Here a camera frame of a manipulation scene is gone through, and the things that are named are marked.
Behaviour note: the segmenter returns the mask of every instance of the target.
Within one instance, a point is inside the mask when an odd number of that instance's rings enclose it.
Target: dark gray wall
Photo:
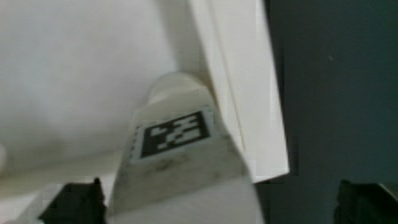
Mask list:
[[[398,1],[269,0],[291,175],[268,224],[332,223],[341,179],[398,182]]]

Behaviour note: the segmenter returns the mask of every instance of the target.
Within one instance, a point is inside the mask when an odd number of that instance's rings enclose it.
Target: black and white pattern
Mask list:
[[[209,137],[202,111],[143,129],[140,158],[179,148]]]

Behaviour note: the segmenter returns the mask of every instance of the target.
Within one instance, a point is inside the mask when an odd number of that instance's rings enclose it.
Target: white panel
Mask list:
[[[284,128],[262,4],[191,0],[221,117],[255,181],[287,172]]]

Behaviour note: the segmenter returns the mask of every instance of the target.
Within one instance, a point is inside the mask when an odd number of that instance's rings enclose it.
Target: white object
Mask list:
[[[248,170],[221,126],[207,88],[186,74],[166,75],[134,113],[110,224],[262,223]]]
[[[189,3],[223,123],[257,182],[289,170],[262,1]]]

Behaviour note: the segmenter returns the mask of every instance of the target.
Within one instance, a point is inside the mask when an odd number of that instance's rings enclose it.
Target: gray surface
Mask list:
[[[341,179],[398,182],[398,3],[269,0],[293,173],[268,224],[332,223]]]

